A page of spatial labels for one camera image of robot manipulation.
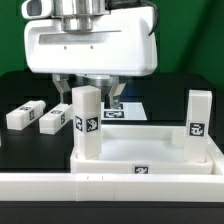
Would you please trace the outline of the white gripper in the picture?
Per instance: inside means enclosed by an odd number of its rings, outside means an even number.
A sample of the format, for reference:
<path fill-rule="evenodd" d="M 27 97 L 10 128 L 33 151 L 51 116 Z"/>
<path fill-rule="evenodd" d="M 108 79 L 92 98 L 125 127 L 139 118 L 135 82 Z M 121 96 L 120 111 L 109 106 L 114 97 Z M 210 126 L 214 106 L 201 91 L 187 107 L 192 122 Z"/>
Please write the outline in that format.
<path fill-rule="evenodd" d="M 64 32 L 59 19 L 32 20 L 24 31 L 28 67 L 53 74 L 60 102 L 70 103 L 68 74 L 144 76 L 157 67 L 152 32 L 154 10 L 136 7 L 113 10 L 93 20 L 90 31 Z M 106 109 L 118 109 L 126 84 L 113 84 Z"/>

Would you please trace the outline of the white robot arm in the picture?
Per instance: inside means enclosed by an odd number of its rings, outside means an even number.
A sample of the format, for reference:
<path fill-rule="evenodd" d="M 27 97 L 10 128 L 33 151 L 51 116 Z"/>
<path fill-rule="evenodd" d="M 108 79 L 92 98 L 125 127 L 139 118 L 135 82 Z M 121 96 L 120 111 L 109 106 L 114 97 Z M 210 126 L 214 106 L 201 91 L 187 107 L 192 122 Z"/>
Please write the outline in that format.
<path fill-rule="evenodd" d="M 120 106 L 121 76 L 157 67 L 157 7 L 145 0 L 25 0 L 25 55 L 31 71 L 50 73 L 57 86 L 70 74 L 109 79 L 109 108 Z"/>

